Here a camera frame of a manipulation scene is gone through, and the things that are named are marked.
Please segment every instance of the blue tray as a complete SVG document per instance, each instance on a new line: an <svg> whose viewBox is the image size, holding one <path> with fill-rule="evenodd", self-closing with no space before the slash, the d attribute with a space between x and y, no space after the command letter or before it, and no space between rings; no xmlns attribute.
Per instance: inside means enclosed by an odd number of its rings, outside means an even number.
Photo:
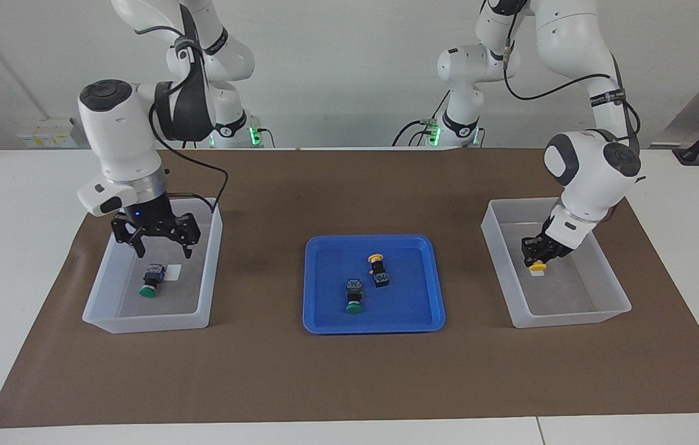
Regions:
<svg viewBox="0 0 699 445"><path fill-rule="evenodd" d="M391 276L375 287L367 261L381 253ZM346 313L347 279L363 281L363 312ZM420 235L321 236L305 251L302 324L315 334L422 333L446 316L431 242Z"/></svg>

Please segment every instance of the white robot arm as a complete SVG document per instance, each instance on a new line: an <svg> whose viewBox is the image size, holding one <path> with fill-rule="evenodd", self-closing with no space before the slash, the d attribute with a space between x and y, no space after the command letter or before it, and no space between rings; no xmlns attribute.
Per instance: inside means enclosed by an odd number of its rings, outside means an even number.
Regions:
<svg viewBox="0 0 699 445"><path fill-rule="evenodd" d="M138 256L145 253L142 237L152 236L178 242L189 258L200 231L192 214L177 216L171 209L166 171L153 136L159 138L154 115L171 140L200 141L214 130L214 104L199 34L189 10L175 0L112 3L136 33L171 45L182 80L160 82L153 93L151 85L133 87L114 79L83 89L78 109L91 148L100 159L101 174L83 186L78 197L96 216L121 209L112 217L112 231L117 242L129 244Z"/></svg>
<svg viewBox="0 0 699 445"><path fill-rule="evenodd" d="M468 101L467 94L454 94L454 90L460 90L456 85L462 83L459 81L462 77L465 90L466 85L475 82L504 80L510 92L521 100L538 99L555 91L524 98L514 93L508 83L519 68L510 37L519 26L518 17L525 14L536 18L539 57L550 70L573 79L567 85L580 83L586 88L596 122L595 129L561 133L547 144L544 164L564 186L564 192L542 232L522 240L525 265L538 271L544 270L549 260L578 248L637 182L640 129L633 129L630 123L628 109L632 107L626 100L615 59L601 37L595 0L488 0L482 6L476 27L486 57L477 58L472 64L474 69L460 70L457 80L447 77L451 101L460 104L450 103L443 115L440 124L446 128L440 131L440 145L466 144L468 138L464 136L469 134L453 132L452 129L462 128L452 121L465 127L474 125L473 118L480 107L478 101ZM457 59L463 54L467 54L465 60L472 60L468 51L454 51L449 67L459 64ZM447 57L443 53L441 60L448 60ZM456 110L465 112L460 115ZM456 121L459 116L465 120Z"/></svg>
<svg viewBox="0 0 699 445"><path fill-rule="evenodd" d="M259 146L256 130L261 122L242 107L239 93L228 82L250 78L256 61L250 48L234 39L222 25L213 0L180 0L193 14L199 31L207 78L211 85L211 101L216 110L210 145L224 148ZM168 52L169 67L175 58Z"/></svg>

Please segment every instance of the translucent storage box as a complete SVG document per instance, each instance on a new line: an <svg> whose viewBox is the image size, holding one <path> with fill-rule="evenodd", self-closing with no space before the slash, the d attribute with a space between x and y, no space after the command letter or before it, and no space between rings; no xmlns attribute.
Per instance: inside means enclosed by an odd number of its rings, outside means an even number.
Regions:
<svg viewBox="0 0 699 445"><path fill-rule="evenodd" d="M171 200L171 206L174 214L190 212L198 222L200 241L190 259L185 259L179 243L162 237L143 237L146 254L138 258L135 250L111 236L83 321L109 333L199 329L209 324L222 220L217 209L212 215L201 200ZM176 281L163 281L157 295L148 299L138 290L151 263L168 268L166 279L173 278L179 266L180 271Z"/></svg>
<svg viewBox="0 0 699 445"><path fill-rule="evenodd" d="M493 200L481 224L514 326L598 323L629 312L632 305L594 234L569 256L551 260L544 276L530 275L521 240L541 232L556 200Z"/></svg>

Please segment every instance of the brown paper mat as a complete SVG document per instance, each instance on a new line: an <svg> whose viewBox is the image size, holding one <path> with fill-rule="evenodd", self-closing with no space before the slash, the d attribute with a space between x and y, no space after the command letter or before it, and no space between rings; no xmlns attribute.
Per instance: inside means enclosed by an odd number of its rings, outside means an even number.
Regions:
<svg viewBox="0 0 699 445"><path fill-rule="evenodd" d="M699 328L626 203L595 234L632 312L511 326L480 223L492 199L561 192L541 150L194 156L231 172L210 326L81 321L109 236L88 217L1 391L0 428L699 412ZM214 195L213 172L164 161L172 191ZM307 240L408 233L434 245L443 330L306 332Z"/></svg>

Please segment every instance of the green push button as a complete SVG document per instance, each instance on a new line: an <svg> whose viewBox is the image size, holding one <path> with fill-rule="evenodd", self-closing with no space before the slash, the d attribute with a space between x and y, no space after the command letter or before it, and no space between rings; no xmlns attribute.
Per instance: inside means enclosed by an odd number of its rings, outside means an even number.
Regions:
<svg viewBox="0 0 699 445"><path fill-rule="evenodd" d="M361 313L363 312L363 307L360 306L360 303L358 302L350 302L347 304L347 313L351 313L352 315L355 315L356 313Z"/></svg>
<svg viewBox="0 0 699 445"><path fill-rule="evenodd" d="M153 299L154 296L155 296L154 287L151 287L151 286L143 286L143 287L141 287L140 290L138 290L138 293L139 293L141 296L146 297L147 299Z"/></svg>

